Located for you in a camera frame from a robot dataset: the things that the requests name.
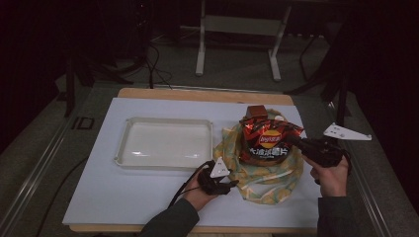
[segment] transparent tray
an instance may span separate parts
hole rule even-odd
[[[212,158],[212,123],[205,119],[129,118],[115,158],[143,169],[196,169]]]

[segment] snack package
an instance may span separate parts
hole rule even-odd
[[[274,166],[283,162],[292,145],[285,142],[287,135],[299,136],[303,128],[278,119],[246,118],[242,126],[240,161],[255,166]]]

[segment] person's left hand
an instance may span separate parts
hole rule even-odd
[[[201,210],[208,202],[218,197],[209,196],[201,188],[199,188],[200,184],[198,183],[198,175],[200,172],[198,172],[185,187],[185,191],[187,192],[183,195],[183,198],[186,199],[196,211]]]

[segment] forearm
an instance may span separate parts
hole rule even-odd
[[[318,199],[317,236],[359,236],[351,204],[347,197]]]
[[[187,200],[181,198],[173,206],[160,212],[145,224],[139,236],[187,236],[199,220],[194,207]]]

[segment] person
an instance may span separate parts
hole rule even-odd
[[[359,236],[359,229],[347,198],[349,164],[345,157],[336,167],[323,168],[303,156],[312,166],[311,176],[319,181],[322,197],[318,199],[317,236]],[[200,211],[217,196],[199,189],[198,174],[185,187],[185,193],[174,205],[160,212],[142,228],[141,237],[187,236],[200,220]]]

